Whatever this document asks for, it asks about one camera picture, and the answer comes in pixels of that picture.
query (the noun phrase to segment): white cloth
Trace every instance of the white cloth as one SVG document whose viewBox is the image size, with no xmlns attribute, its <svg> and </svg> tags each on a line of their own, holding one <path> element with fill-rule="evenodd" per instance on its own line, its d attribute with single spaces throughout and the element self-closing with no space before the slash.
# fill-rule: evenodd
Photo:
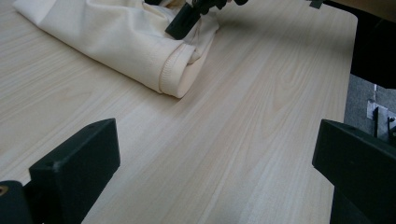
<svg viewBox="0 0 396 224">
<path fill-rule="evenodd" d="M 199 73 L 219 25 L 210 12 L 184 40 L 164 30 L 179 8 L 143 0 L 17 0 L 39 28 L 149 88 L 182 97 Z"/>
</svg>

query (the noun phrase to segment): light wood grain surface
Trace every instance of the light wood grain surface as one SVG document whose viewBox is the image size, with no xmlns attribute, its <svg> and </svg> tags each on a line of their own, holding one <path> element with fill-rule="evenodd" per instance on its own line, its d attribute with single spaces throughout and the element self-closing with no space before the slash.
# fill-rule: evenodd
<svg viewBox="0 0 396 224">
<path fill-rule="evenodd" d="M 160 95 L 0 2 L 0 180 L 85 125 L 116 118 L 121 167 L 84 223 L 329 223 L 311 165 L 343 120 L 357 19 L 304 0 L 250 0 L 220 29 L 187 95 Z"/>
</svg>

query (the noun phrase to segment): cream fabric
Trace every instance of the cream fabric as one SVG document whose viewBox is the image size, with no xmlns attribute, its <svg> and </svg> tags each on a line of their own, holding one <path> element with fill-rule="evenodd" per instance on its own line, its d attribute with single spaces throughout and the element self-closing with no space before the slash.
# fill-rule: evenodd
<svg viewBox="0 0 396 224">
<path fill-rule="evenodd" d="M 17 0 L 14 7 L 64 43 L 157 92 L 182 97 L 199 73 L 219 25 L 210 12 L 184 40 L 164 30 L 172 1 Z"/>
</svg>

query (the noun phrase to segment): metal bracket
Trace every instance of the metal bracket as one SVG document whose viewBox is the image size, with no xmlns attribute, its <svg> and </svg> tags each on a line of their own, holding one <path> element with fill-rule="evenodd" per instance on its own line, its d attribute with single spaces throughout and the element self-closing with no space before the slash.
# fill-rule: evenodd
<svg viewBox="0 0 396 224">
<path fill-rule="evenodd" d="M 375 137 L 396 147 L 396 114 L 378 106 L 374 118 Z"/>
<path fill-rule="evenodd" d="M 307 0 L 307 1 L 311 1 L 311 4 L 309 4 L 309 6 L 320 9 L 321 5 L 325 0 Z"/>
</svg>

